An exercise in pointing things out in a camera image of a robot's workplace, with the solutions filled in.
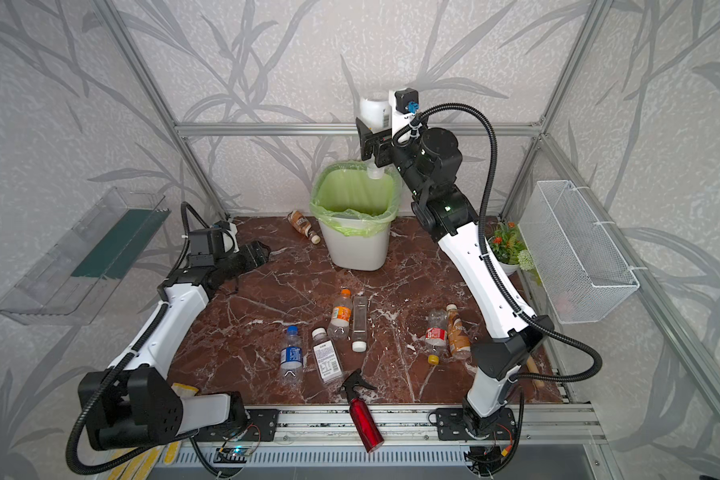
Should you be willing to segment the blue label bottle front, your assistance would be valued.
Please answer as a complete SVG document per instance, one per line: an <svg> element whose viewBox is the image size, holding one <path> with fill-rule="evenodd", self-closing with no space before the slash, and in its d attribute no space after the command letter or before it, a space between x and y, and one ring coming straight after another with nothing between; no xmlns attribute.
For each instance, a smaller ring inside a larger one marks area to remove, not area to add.
<svg viewBox="0 0 720 480"><path fill-rule="evenodd" d="M288 326L280 350L279 376L286 385L298 386L303 377L302 341L297 326Z"/></svg>

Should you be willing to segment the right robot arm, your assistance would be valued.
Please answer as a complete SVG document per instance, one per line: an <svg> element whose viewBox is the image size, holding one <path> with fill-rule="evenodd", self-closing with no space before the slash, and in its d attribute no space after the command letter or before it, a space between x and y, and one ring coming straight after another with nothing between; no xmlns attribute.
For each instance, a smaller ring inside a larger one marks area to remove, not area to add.
<svg viewBox="0 0 720 480"><path fill-rule="evenodd" d="M463 160L455 134L431 127L431 116L458 111L471 115L489 139L489 170L478 208L455 184ZM391 165L410 189L412 211L422 228L446 253L480 308L489 339L472 348L477 365L463 403L464 430L475 439L487 437L508 403L512 384L528 377L552 383L574 383L594 377L602 368L600 354L589 345L555 331L551 319L537 315L516 292L488 245L487 206L496 167L496 132L487 117L462 103L445 103L401 115L399 129L373 131L356 122L361 157L379 167ZM521 367L544 342L553 339L588 355L591 366L571 375L527 375Z"/></svg>

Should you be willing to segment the brown bottle near right arm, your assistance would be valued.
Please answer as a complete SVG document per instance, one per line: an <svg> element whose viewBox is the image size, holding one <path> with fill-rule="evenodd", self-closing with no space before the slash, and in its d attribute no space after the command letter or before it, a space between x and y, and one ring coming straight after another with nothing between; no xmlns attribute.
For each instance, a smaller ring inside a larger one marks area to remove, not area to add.
<svg viewBox="0 0 720 480"><path fill-rule="evenodd" d="M450 355L456 360L471 358L471 342L465 330L458 307L455 304L446 306L448 321L447 340Z"/></svg>

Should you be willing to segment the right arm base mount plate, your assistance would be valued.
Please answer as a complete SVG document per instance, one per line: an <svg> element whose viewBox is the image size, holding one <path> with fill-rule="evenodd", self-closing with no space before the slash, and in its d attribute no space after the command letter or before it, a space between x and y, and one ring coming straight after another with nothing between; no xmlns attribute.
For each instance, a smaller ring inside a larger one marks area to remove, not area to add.
<svg viewBox="0 0 720 480"><path fill-rule="evenodd" d="M437 408L427 415L441 441L509 441L514 438L517 420L511 408L501 407L488 417L470 408Z"/></svg>

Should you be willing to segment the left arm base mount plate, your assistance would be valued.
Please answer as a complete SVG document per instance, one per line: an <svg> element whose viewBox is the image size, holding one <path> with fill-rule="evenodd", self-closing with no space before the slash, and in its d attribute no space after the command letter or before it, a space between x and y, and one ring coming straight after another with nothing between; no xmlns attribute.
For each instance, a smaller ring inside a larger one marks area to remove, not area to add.
<svg viewBox="0 0 720 480"><path fill-rule="evenodd" d="M275 408L247 409L242 416L215 426L205 427L198 442L273 442L280 411Z"/></svg>

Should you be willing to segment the brown coffee bottle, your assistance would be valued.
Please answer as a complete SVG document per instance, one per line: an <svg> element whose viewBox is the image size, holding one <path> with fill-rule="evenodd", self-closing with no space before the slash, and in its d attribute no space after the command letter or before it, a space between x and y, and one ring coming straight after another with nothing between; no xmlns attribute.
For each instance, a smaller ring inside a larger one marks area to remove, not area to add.
<svg viewBox="0 0 720 480"><path fill-rule="evenodd" d="M297 232L305 236L313 245L318 245L321 242L321 238L311 222L300 211L291 211L287 215L287 220Z"/></svg>

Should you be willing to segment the white label yogurt bottle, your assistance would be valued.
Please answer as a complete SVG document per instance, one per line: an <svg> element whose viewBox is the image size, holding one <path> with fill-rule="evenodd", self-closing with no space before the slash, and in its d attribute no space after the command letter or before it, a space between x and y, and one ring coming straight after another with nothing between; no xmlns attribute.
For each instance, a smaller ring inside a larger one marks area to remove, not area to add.
<svg viewBox="0 0 720 480"><path fill-rule="evenodd" d="M372 133L378 133L389 127L389 115L390 105L387 92L371 92L360 100L358 118ZM375 165L372 151L369 150L368 154L366 151L367 149L363 147L362 155L368 177L372 180L381 179L383 169Z"/></svg>

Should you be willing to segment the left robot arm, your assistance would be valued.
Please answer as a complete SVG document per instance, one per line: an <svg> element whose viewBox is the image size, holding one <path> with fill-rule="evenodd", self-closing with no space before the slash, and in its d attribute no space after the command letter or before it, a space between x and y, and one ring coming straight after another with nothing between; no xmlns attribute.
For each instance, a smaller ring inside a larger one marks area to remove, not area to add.
<svg viewBox="0 0 720 480"><path fill-rule="evenodd" d="M167 376L220 287L265 265L271 250L259 241L239 244L232 223L210 224L188 202L181 203L180 217L182 250L157 288L155 310L106 369L86 374L78 386L81 412L65 448L75 474L103 473L177 441L197 446L202 431L237 436L249 427L239 393L182 397Z"/></svg>

